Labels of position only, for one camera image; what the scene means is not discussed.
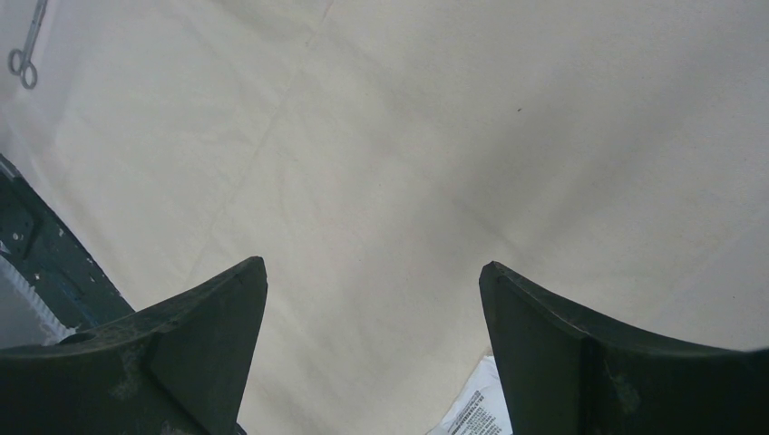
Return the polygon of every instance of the dark green object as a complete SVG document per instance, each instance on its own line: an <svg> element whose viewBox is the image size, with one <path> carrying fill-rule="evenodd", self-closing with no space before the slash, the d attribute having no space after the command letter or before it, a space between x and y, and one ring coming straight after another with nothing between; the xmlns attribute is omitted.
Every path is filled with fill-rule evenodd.
<svg viewBox="0 0 769 435"><path fill-rule="evenodd" d="M261 258L134 313L3 156L0 242L79 331L0 350L0 434L245 434L235 419L267 297Z"/></svg>
<svg viewBox="0 0 769 435"><path fill-rule="evenodd" d="M515 435L769 433L769 349L650 333L499 263L480 285Z"/></svg>
<svg viewBox="0 0 769 435"><path fill-rule="evenodd" d="M54 346L0 351L0 432L243 433L236 425L267 298L253 257Z"/></svg>
<svg viewBox="0 0 769 435"><path fill-rule="evenodd" d="M69 228L0 155L2 255L69 328L105 324L133 313Z"/></svg>

